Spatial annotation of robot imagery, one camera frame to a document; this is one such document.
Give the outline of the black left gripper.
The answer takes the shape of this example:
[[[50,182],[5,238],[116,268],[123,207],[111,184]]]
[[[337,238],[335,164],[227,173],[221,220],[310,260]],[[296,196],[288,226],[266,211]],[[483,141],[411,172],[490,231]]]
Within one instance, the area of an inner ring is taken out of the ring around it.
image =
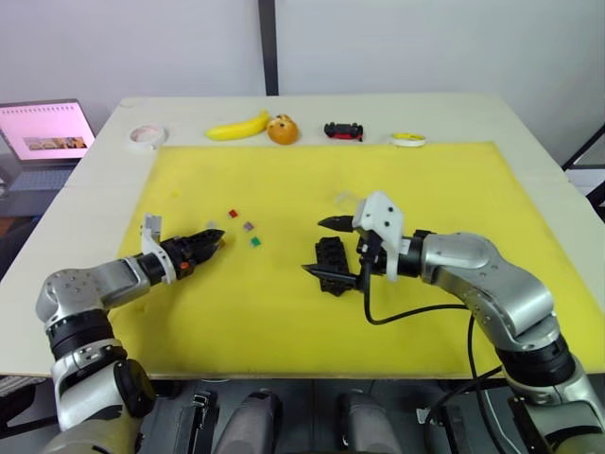
[[[162,241],[160,246],[167,252],[176,279],[181,280],[223,247],[223,236],[223,230],[206,229],[191,236],[169,238]]]

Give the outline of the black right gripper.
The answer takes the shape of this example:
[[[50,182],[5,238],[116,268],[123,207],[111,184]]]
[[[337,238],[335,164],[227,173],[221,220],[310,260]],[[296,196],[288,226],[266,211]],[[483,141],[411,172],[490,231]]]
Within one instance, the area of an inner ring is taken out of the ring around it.
[[[318,225],[337,232],[350,233],[354,230],[353,216],[331,216],[318,222]],[[382,238],[374,231],[369,231],[359,238],[357,244],[359,253],[360,273],[335,271],[319,264],[302,265],[302,268],[319,278],[338,282],[346,287],[357,287],[360,291],[370,289],[373,275],[382,276],[386,273],[386,253],[382,249]]]

